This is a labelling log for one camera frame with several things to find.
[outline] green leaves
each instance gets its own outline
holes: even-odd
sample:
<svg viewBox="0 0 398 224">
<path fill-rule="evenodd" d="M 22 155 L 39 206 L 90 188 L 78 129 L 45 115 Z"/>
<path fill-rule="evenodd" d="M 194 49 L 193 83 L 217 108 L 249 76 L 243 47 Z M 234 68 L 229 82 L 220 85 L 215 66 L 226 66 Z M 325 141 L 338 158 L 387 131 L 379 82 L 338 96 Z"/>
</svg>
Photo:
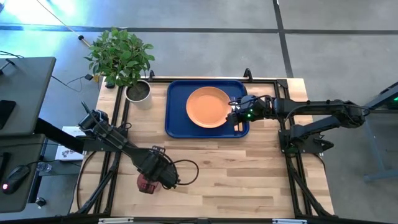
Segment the green leaves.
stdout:
<svg viewBox="0 0 398 224">
<path fill-rule="evenodd" d="M 131 86 L 140 79 L 141 71 L 150 70 L 149 61 L 155 60 L 146 50 L 153 49 L 152 44 L 145 44 L 135 34 L 127 30 L 104 31 L 90 47 L 90 54 L 85 57 L 90 62 L 88 68 L 93 74 L 100 73 L 108 82 L 121 86 Z"/>
<path fill-rule="evenodd" d="M 127 63 L 127 67 L 133 67 L 133 66 L 135 66 L 137 64 L 138 64 L 138 62 L 131 61 L 131 62 Z"/>
<path fill-rule="evenodd" d="M 124 59 L 128 59 L 129 57 L 131 57 L 131 52 L 130 51 L 123 52 L 123 54 L 121 56 L 121 58 L 124 58 Z"/>
<path fill-rule="evenodd" d="M 149 60 L 155 60 L 155 57 L 153 55 L 148 55 Z"/>
<path fill-rule="evenodd" d="M 154 46 L 152 44 L 145 44 L 144 46 L 142 46 L 144 49 L 153 49 Z"/>
<path fill-rule="evenodd" d="M 118 36 L 119 31 L 117 30 L 117 28 L 112 27 L 112 37 L 116 37 Z"/>
</svg>

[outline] white pot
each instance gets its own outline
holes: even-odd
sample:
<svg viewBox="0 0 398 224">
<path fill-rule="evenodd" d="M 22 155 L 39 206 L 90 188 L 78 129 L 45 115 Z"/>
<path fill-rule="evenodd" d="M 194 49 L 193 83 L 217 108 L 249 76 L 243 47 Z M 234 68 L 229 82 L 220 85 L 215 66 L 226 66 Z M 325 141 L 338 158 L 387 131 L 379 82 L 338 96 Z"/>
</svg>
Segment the white pot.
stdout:
<svg viewBox="0 0 398 224">
<path fill-rule="evenodd" d="M 134 100 L 130 100 L 129 97 L 127 96 L 127 89 L 128 87 L 124 88 L 124 96 L 126 97 L 126 99 L 128 99 L 131 103 L 133 103 L 138 109 L 140 110 L 148 110 L 152 107 L 152 88 L 150 87 L 150 84 L 144 80 L 138 80 L 139 82 L 144 82 L 149 86 L 149 93 L 147 95 L 147 97 L 145 97 L 142 100 L 139 101 L 134 101 Z"/>
</svg>

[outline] butcher block tabletop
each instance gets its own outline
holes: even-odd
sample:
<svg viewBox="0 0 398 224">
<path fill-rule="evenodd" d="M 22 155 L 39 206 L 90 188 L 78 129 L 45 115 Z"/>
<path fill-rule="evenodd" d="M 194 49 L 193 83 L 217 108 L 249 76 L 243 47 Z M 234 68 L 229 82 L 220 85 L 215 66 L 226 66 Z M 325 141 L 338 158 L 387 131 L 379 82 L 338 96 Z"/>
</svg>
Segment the butcher block tabletop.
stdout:
<svg viewBox="0 0 398 224">
<path fill-rule="evenodd" d="M 304 80 L 287 79 L 291 99 L 306 101 Z M 173 139 L 165 132 L 165 106 L 169 83 L 151 83 L 153 106 L 141 111 L 131 104 L 127 122 L 132 127 L 128 138 L 139 147 L 163 146 L 173 161 L 190 159 L 200 168 L 198 179 L 176 189 L 160 188 L 154 194 L 138 191 L 139 175 L 130 158 L 122 155 L 111 216 L 129 217 L 208 217 L 208 218 L 292 218 L 294 217 L 289 179 L 284 155 L 280 152 L 275 120 L 250 123 L 250 131 L 237 139 Z M 245 84 L 248 94 L 275 96 L 271 84 Z M 117 88 L 104 84 L 96 109 L 105 111 L 111 120 Z M 125 97 L 121 100 L 118 123 L 121 124 Z M 311 116 L 295 116 L 297 124 L 312 122 Z M 333 213 L 328 184 L 322 163 L 311 154 L 303 154 L 308 188 L 325 210 Z M 103 152 L 97 152 L 81 175 L 80 203 L 84 204 L 100 179 Z M 181 182 L 191 181 L 196 168 L 190 163 L 176 164 Z M 104 191 L 101 211 L 108 197 Z M 302 193 L 297 186 L 300 208 Z M 71 212 L 76 211 L 76 200 Z"/>
</svg>

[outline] gray concrete floor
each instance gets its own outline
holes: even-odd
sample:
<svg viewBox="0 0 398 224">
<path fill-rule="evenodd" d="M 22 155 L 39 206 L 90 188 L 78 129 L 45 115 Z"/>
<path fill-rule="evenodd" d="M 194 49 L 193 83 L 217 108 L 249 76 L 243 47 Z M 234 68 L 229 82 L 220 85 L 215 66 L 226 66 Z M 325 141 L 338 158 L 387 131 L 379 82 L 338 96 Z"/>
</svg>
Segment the gray concrete floor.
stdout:
<svg viewBox="0 0 398 224">
<path fill-rule="evenodd" d="M 272 0 L 41 0 L 70 26 L 177 27 L 276 29 Z M 398 2 L 393 0 L 279 0 L 285 29 L 394 30 Z M 0 23 L 61 25 L 35 1 L 7 0 Z M 98 33 L 82 33 L 94 40 Z M 137 33 L 155 46 L 151 54 L 157 75 L 241 76 L 246 67 L 256 77 L 286 77 L 278 34 Z M 304 78 L 310 100 L 341 99 L 365 104 L 397 81 L 396 35 L 286 35 L 295 78 Z M 25 57 L 54 56 L 53 75 L 67 82 L 88 73 L 83 59 L 88 49 L 71 32 L 0 30 L 0 50 Z M 85 114 L 80 100 L 95 107 L 98 89 L 82 80 L 75 93 L 50 82 L 40 117 L 61 127 L 76 125 Z M 79 88 L 75 82 L 72 87 Z M 388 136 L 386 119 L 375 118 L 379 136 Z M 335 213 L 344 218 L 398 222 L 398 179 L 365 183 L 364 174 L 377 171 L 363 128 L 325 133 L 335 148 L 325 153 L 326 174 Z M 397 161 L 389 139 L 380 147 L 389 167 Z M 0 220 L 66 214 L 75 175 L 45 177 L 39 196 L 49 201 L 38 210 L 29 205 L 22 213 L 0 214 Z"/>
</svg>

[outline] blue tray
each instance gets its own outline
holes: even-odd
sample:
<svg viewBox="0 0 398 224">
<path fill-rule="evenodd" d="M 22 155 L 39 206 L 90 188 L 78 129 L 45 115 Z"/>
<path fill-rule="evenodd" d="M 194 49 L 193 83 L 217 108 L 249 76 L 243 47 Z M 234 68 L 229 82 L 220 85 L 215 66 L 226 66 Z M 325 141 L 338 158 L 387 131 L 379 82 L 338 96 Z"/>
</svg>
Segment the blue tray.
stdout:
<svg viewBox="0 0 398 224">
<path fill-rule="evenodd" d="M 249 123 L 243 123 L 243 131 L 234 131 L 232 124 L 225 122 L 217 128 L 202 128 L 187 114 L 187 100 L 192 92 L 213 86 L 236 98 L 247 95 L 244 85 L 236 80 L 178 80 L 167 89 L 166 133 L 173 138 L 241 138 L 249 132 Z"/>
</svg>

